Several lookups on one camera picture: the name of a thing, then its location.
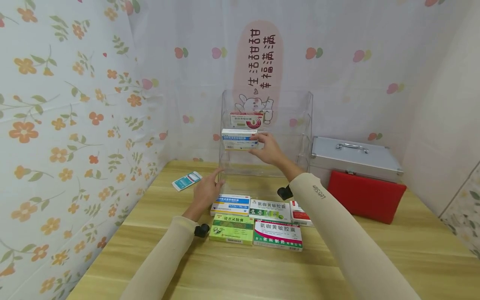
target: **red box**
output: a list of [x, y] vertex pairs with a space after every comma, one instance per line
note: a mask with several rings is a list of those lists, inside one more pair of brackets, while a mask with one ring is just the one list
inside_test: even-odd
[[352, 215], [391, 224], [407, 187], [333, 170], [327, 189]]

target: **person's right hand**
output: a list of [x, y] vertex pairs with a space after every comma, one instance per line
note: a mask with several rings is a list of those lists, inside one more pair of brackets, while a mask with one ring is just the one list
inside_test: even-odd
[[259, 141], [264, 144], [263, 149], [250, 149], [248, 152], [258, 157], [266, 164], [279, 165], [287, 160], [285, 154], [280, 150], [275, 138], [269, 132], [261, 132], [250, 137], [251, 141]]

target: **capsule box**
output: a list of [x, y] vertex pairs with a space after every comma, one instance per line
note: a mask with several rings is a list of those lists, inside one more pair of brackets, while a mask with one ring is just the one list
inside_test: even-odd
[[300, 226], [256, 219], [253, 244], [300, 252], [303, 249]]
[[248, 216], [250, 196], [220, 194], [210, 209], [210, 216], [216, 213], [236, 216]]
[[294, 224], [313, 227], [310, 217], [303, 211], [298, 202], [290, 201], [290, 210], [292, 211], [292, 221]]
[[257, 134], [256, 129], [222, 129], [222, 142], [225, 150], [249, 150], [258, 147], [258, 141], [250, 137]]
[[259, 129], [263, 125], [264, 114], [261, 112], [239, 112], [230, 113], [230, 122], [233, 128]]
[[249, 216], [216, 214], [210, 230], [210, 240], [251, 245], [255, 220]]
[[288, 203], [251, 199], [250, 216], [255, 219], [292, 222]]

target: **barcode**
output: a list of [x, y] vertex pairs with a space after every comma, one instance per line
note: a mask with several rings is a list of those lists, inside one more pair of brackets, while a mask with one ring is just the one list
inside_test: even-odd
[[232, 239], [227, 239], [227, 242], [237, 243], [237, 244], [242, 244], [243, 243], [241, 240], [232, 240]]

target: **floral wallpaper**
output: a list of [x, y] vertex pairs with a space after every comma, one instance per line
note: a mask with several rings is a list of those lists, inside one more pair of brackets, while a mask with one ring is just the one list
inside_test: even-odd
[[480, 163], [442, 212], [440, 219], [480, 259]]
[[142, 11], [0, 4], [0, 299], [65, 299], [169, 159], [128, 20]]

